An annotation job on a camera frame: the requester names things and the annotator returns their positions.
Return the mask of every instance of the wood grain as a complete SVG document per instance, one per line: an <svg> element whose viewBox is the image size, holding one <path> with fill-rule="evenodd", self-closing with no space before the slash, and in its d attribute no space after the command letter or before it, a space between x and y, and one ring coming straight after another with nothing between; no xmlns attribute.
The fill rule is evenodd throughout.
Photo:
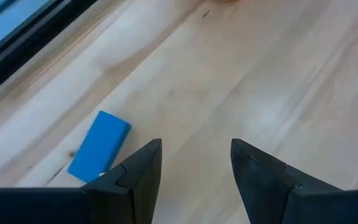
<svg viewBox="0 0 358 224"><path fill-rule="evenodd" d="M232 138L358 188L358 1L104 4L0 88L0 186L83 184L66 169L105 110L133 125L116 163L163 140L154 223L247 221Z"/></svg>

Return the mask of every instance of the wooden floor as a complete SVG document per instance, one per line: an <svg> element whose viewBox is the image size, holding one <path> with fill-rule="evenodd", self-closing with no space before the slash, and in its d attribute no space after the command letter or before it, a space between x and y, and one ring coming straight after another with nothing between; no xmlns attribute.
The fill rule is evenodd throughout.
<svg viewBox="0 0 358 224"><path fill-rule="evenodd" d="M133 125L117 162L162 138L154 223L246 222L232 138L358 188L358 1L99 0L87 16L0 87L0 186L81 185L67 165L105 110Z"/></svg>

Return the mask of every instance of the blue block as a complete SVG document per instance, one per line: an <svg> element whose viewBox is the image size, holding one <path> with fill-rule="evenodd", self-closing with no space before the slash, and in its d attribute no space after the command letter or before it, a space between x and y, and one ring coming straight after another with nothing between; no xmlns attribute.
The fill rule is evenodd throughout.
<svg viewBox="0 0 358 224"><path fill-rule="evenodd" d="M85 182L98 178L111 167L130 128L127 122L100 111L68 172Z"/></svg>

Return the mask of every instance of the wooden surface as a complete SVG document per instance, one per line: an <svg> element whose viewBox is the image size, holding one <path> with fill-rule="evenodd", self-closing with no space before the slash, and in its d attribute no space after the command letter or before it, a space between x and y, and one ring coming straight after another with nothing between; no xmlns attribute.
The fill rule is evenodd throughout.
<svg viewBox="0 0 358 224"><path fill-rule="evenodd" d="M154 223L247 222L232 138L358 188L358 1L100 2L0 88L0 186L81 185L105 110L133 125L116 162L163 140Z"/></svg>

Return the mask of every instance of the blue foam block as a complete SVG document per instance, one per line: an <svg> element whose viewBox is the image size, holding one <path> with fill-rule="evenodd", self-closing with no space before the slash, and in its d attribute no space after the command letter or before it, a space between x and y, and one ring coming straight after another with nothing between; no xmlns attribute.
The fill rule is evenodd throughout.
<svg viewBox="0 0 358 224"><path fill-rule="evenodd" d="M111 167L130 128L127 122L100 111L68 172L85 182L98 178Z"/></svg>

